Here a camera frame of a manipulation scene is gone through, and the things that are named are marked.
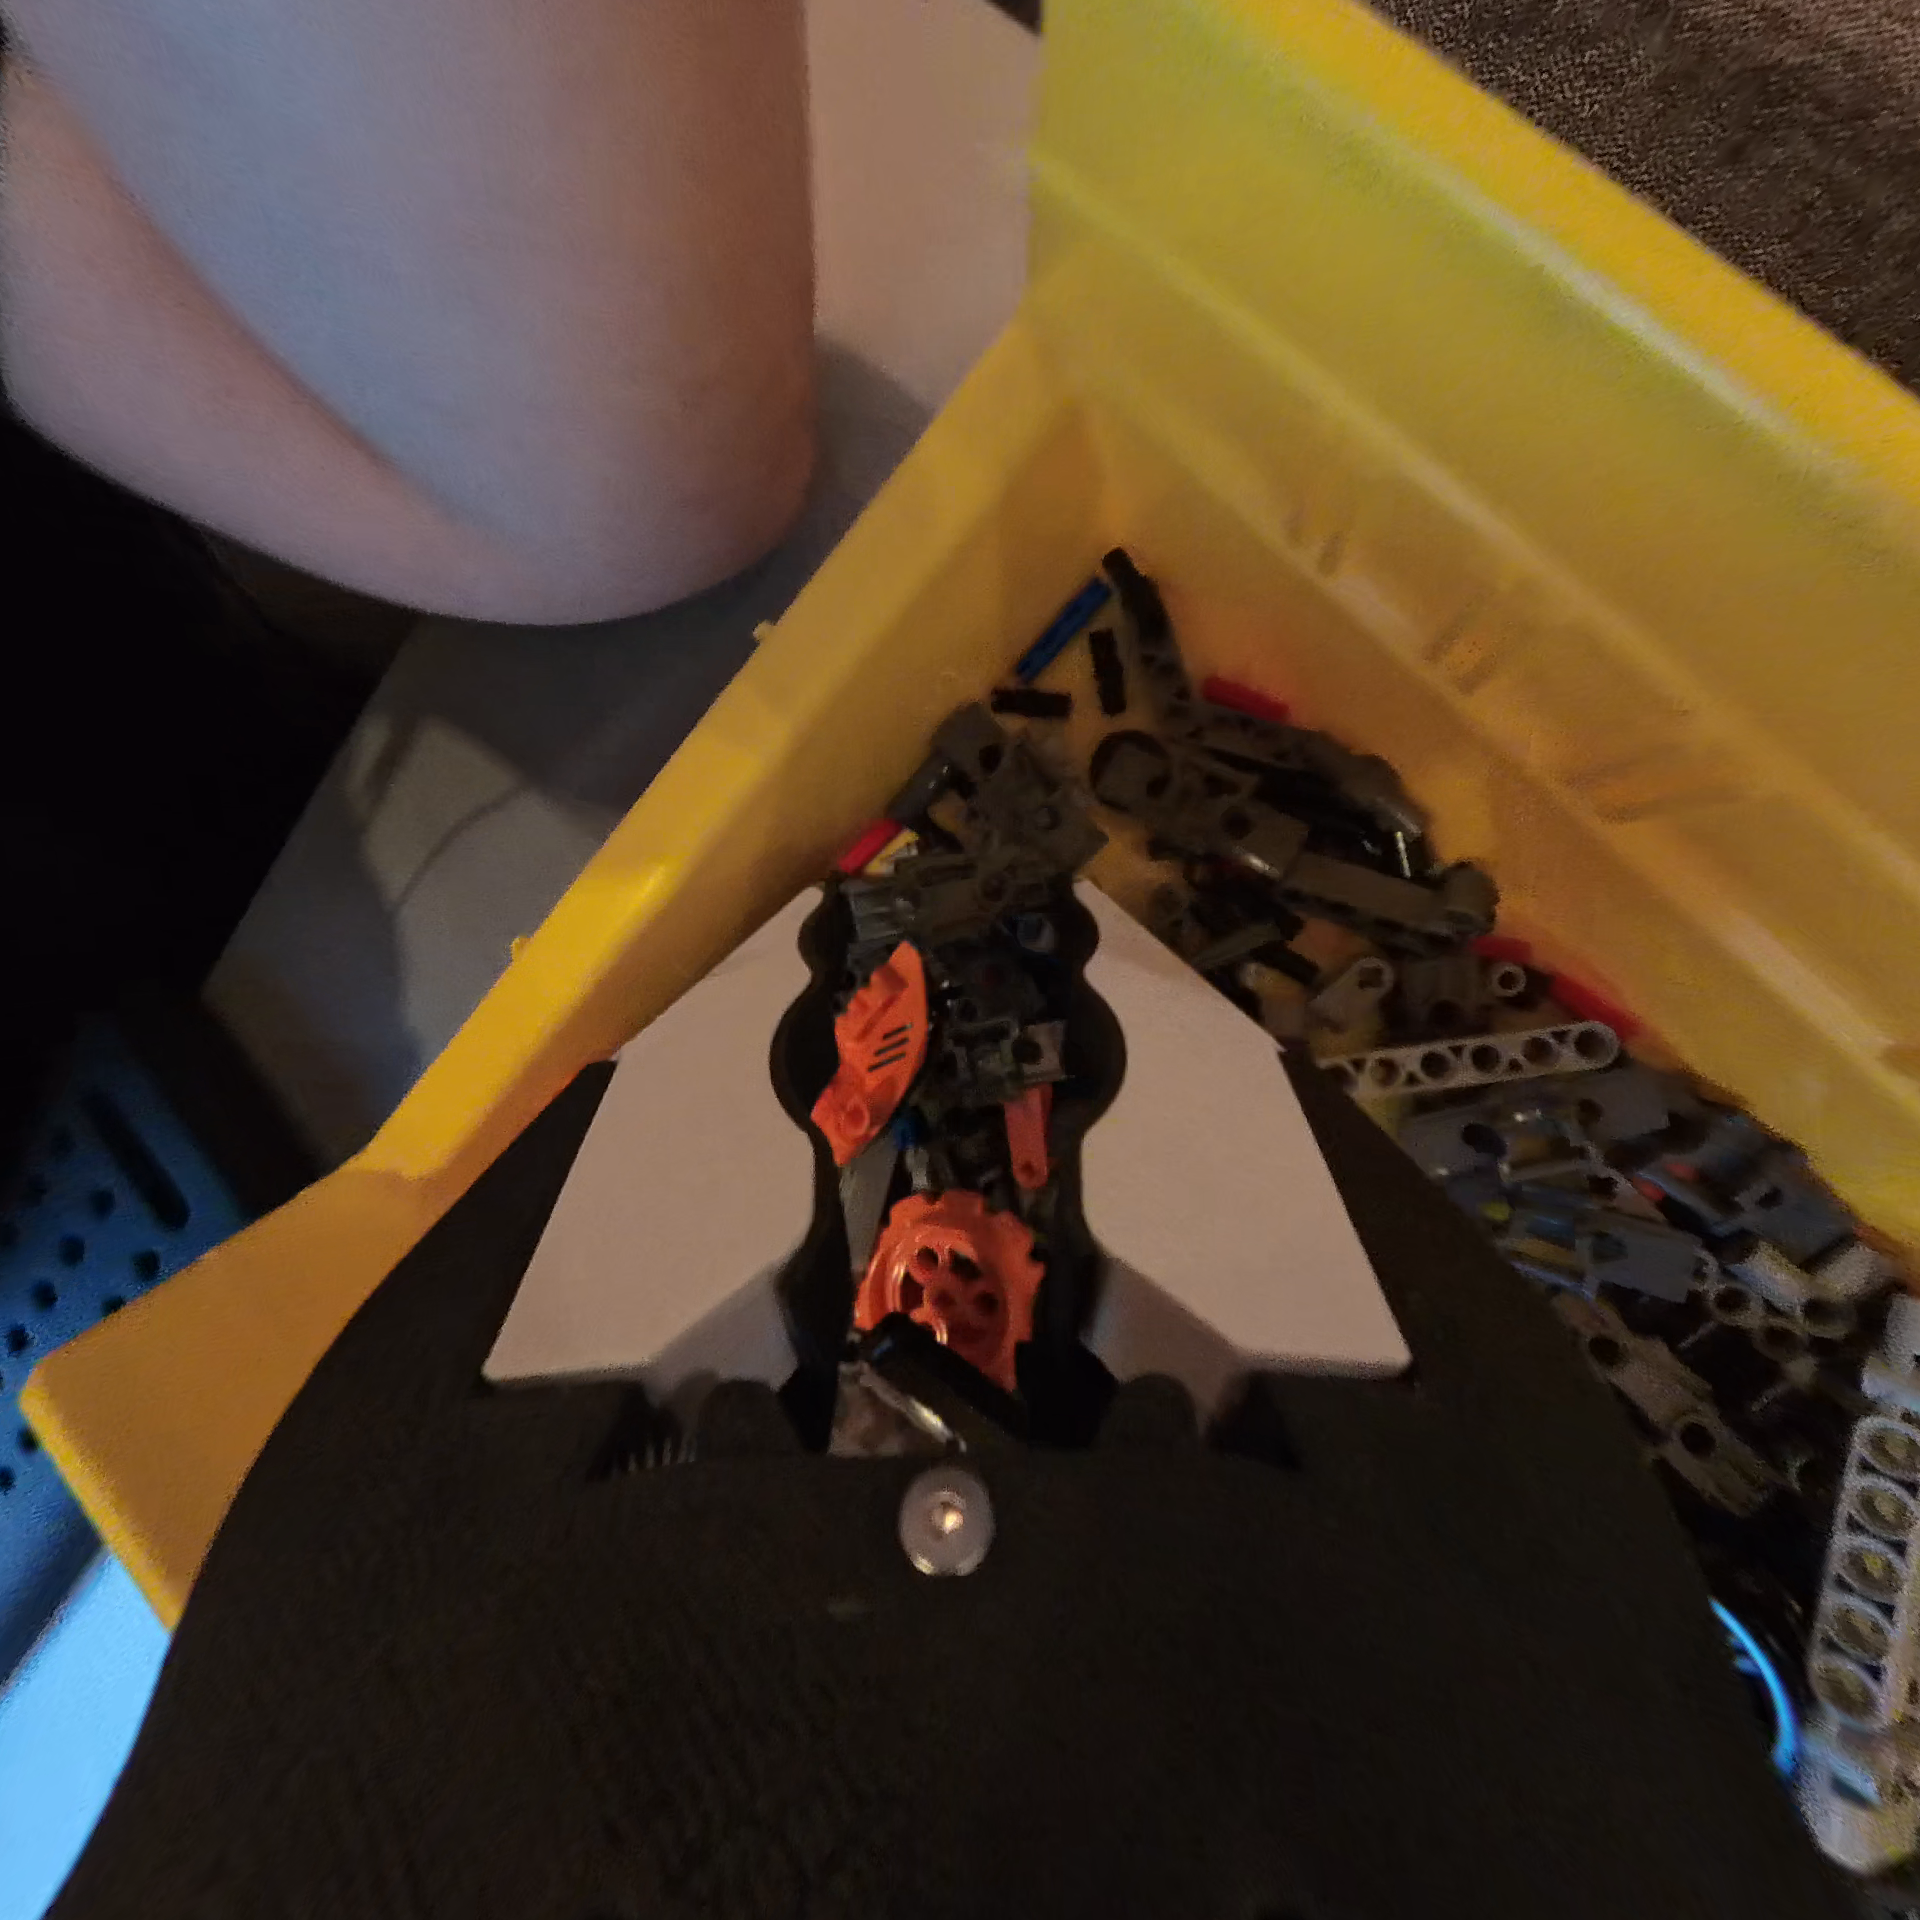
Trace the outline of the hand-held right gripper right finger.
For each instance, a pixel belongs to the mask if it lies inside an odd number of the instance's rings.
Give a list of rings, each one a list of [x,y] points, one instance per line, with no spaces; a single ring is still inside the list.
[[[1079,896],[1121,1086],[1079,1149],[1099,1275],[1085,1344],[1117,1383],[1233,1403],[1250,1375],[1403,1375],[1407,1342],[1281,1045],[1108,896]]]

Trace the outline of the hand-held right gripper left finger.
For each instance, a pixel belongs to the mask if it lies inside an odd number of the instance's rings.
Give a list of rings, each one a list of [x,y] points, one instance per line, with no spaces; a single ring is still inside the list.
[[[492,1384],[637,1383],[693,1398],[797,1369],[778,1278],[813,1217],[813,1157],[778,1095],[778,1023],[810,984],[803,889],[618,1055],[486,1355]]]

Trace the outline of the small orange gear wheel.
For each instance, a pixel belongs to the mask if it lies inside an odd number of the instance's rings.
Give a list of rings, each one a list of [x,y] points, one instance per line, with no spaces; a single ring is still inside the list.
[[[1020,1214],[995,1211],[979,1190],[911,1190],[879,1222],[852,1327],[902,1317],[1012,1393],[1045,1272]]]

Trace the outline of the pile of building block parts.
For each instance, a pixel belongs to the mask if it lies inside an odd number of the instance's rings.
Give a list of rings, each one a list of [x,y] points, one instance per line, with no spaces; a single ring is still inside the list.
[[[1065,1280],[1085,1078],[1059,905],[1111,828],[1158,881],[1149,935],[1371,1117],[1573,1337],[1702,1559],[1802,1813],[1809,1636],[1863,1361],[1915,1281],[1796,1143],[1505,940],[1495,880],[1434,849],[1385,759],[1196,684],[1121,549],[1010,684],[941,723],[838,864],[835,1012],[900,942],[930,1012],[917,1084],[845,1166],[854,1281],[892,1204],[949,1189],[1020,1214]]]

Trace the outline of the yellow plastic bin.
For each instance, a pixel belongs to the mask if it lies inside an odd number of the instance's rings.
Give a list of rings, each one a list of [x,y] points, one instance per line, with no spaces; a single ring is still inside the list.
[[[1132,549],[1915,1245],[1915,398],[1351,5],[1055,5],[1020,309],[373,1140],[23,1408],[177,1624],[346,1321]]]

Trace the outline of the person's left forearm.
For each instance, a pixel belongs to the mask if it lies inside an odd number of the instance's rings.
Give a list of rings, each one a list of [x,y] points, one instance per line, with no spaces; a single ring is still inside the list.
[[[4,5],[4,385],[423,613],[721,584],[819,457],[803,5]]]

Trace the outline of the grey desk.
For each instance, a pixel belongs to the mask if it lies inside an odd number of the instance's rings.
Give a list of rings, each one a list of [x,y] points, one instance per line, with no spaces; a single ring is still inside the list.
[[[419,617],[203,998],[305,1175],[393,1116],[900,467],[1023,287],[1041,5],[806,5],[820,454],[733,581],[575,629]]]

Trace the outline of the orange angular panel piece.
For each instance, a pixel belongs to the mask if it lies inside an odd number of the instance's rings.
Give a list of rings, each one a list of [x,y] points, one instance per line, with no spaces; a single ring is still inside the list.
[[[835,1166],[850,1166],[890,1128],[924,1069],[927,1036],[925,960],[900,942],[833,1023],[837,1065],[810,1120]]]

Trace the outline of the black perforated chair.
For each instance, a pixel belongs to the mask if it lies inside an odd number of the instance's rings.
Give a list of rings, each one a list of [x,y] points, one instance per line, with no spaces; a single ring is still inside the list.
[[[99,1539],[23,1408],[33,1366],[250,1221],[214,1121],[135,1033],[79,1028],[2,1190],[2,1677]]]

